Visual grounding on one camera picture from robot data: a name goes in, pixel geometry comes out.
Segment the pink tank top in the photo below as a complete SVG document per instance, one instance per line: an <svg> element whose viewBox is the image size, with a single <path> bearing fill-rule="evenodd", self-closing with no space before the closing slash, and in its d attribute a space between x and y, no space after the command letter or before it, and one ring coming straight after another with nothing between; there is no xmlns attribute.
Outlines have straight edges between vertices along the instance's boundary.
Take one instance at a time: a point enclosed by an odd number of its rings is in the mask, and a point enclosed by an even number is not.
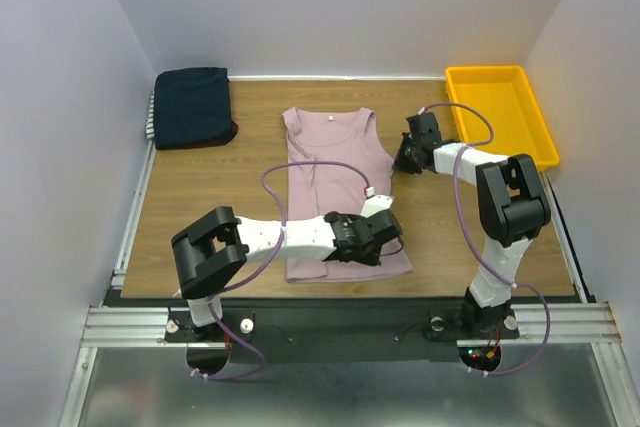
<svg viewBox="0 0 640 427"><path fill-rule="evenodd" d="M376 114L368 109L346 113L309 112L297 107L283 113L288 169L288 219L304 220L331 211L358 214L365 183L389 195L393 159L383 148ZM400 243L383 246L379 266L357 262L289 259L290 283L364 282L408 274L413 266Z"/></svg>

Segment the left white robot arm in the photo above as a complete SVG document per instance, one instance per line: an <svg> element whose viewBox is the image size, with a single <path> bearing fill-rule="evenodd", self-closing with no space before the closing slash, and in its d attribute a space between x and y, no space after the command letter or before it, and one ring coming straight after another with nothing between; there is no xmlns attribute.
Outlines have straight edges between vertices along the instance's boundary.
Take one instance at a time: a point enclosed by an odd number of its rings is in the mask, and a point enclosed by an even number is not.
<svg viewBox="0 0 640 427"><path fill-rule="evenodd" d="M188 329L199 340L222 329L220 294L242 266L275 259L381 263L382 248L402 234L390 209L366 216L329 212L306 220L259 221L217 207L171 239Z"/></svg>

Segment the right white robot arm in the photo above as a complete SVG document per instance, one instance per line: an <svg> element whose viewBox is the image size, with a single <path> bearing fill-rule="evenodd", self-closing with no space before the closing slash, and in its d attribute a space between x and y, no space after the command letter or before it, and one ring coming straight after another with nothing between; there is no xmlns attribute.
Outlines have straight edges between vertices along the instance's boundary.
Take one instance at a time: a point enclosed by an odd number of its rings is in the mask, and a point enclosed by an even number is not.
<svg viewBox="0 0 640 427"><path fill-rule="evenodd" d="M394 168L407 174L429 170L453 178L456 213L478 271L467 288L460 313L465 334L482 337L502 327L511 315L512 291L524 254L551 220L551 209L531 156L491 154L442 138L434 113L422 110L407 119L407 133ZM473 244L460 201L463 181L476 188L478 215L485 234L482 250Z"/></svg>

